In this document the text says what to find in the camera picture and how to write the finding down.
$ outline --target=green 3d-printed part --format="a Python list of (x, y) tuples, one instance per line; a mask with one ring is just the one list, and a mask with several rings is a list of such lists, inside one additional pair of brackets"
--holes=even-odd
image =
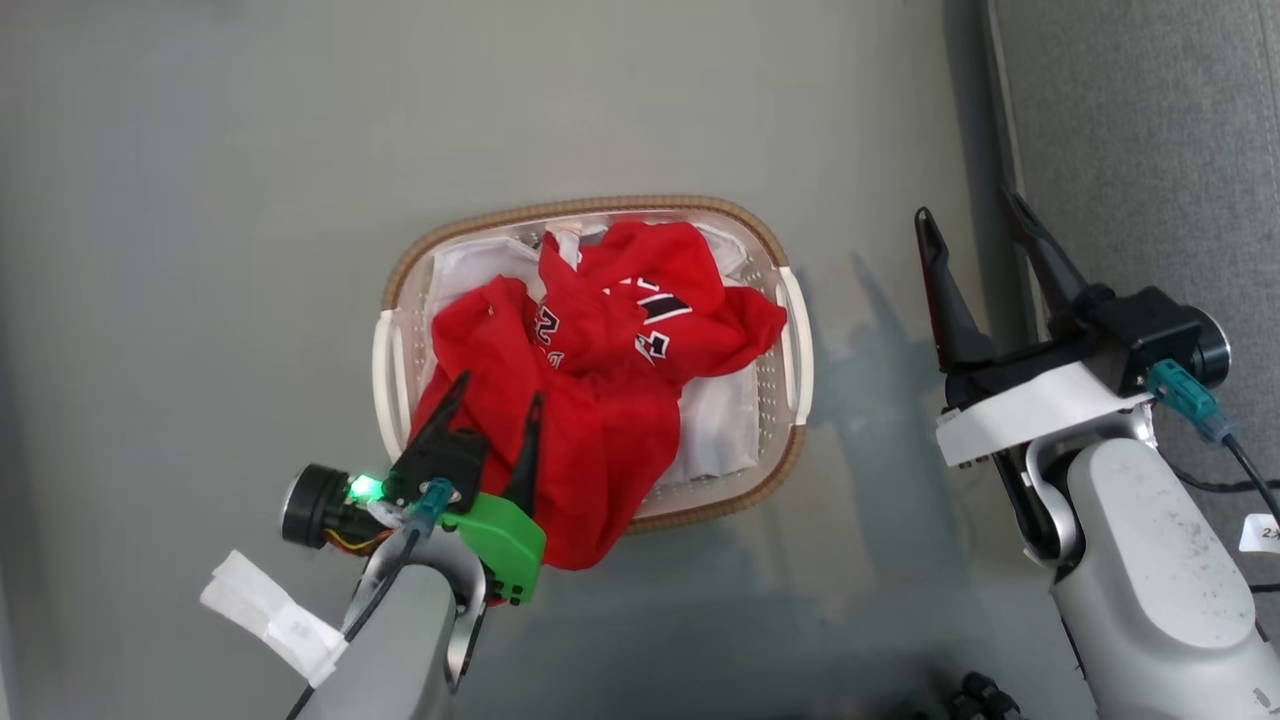
[(497, 596), (512, 605), (534, 598), (547, 550), (547, 533), (538, 523), (509, 500), (479, 493), (466, 515), (440, 516), (440, 529), (454, 528), (462, 533), (462, 542), (493, 570)]

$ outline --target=gray robot arm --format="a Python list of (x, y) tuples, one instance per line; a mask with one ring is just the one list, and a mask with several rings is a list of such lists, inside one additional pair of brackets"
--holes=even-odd
[(1156, 450), (1146, 391), (1170, 363), (1222, 382), (1225, 334), (1157, 288), (1119, 297), (1087, 284), (1016, 193), (1001, 205), (1050, 314), (1050, 340), (1004, 357), (965, 307), (932, 215), (915, 219), (947, 375), (943, 457), (1000, 471), (1027, 555), (1055, 570), (1051, 594), (1102, 717), (1280, 716), (1280, 661), (1247, 583)]
[(1249, 587), (1160, 454), (1094, 442), (1066, 488), (1084, 543), (1052, 596), (1098, 715), (1280, 715), (1280, 660)]
[(404, 568), (300, 719), (448, 720), (456, 618), (443, 574), (425, 565)]

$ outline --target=green led light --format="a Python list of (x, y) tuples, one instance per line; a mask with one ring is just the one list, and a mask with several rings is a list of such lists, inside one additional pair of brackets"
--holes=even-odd
[(347, 488), (347, 495), (358, 502), (381, 500), (383, 482), (378, 478), (370, 478), (369, 475), (358, 475), (355, 480), (351, 480), (351, 487)]

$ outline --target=black knob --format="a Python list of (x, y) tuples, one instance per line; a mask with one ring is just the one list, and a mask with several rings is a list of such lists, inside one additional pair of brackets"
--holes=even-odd
[(1231, 369), (1231, 342), (1208, 313), (1199, 307), (1187, 306), (1199, 320), (1201, 337), (1192, 351), (1190, 373), (1204, 387), (1217, 387), (1226, 379)]
[(324, 465), (303, 468), (284, 497), (280, 537), (317, 550), (324, 547), (325, 512), (342, 509), (340, 492), (347, 478), (347, 473)]

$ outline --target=blue connector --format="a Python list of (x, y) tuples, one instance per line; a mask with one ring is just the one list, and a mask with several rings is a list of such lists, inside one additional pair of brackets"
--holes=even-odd
[(408, 509), (404, 518), (404, 529), (417, 528), (419, 542), (425, 543), (435, 529), (435, 523), (449, 509), (449, 498), (453, 497), (453, 483), (444, 478), (435, 478), (426, 486), (422, 498)]
[(1147, 392), (1187, 418), (1210, 445), (1220, 446), (1226, 436), (1240, 436), (1240, 423), (1219, 410), (1213, 393), (1172, 360), (1152, 365)]

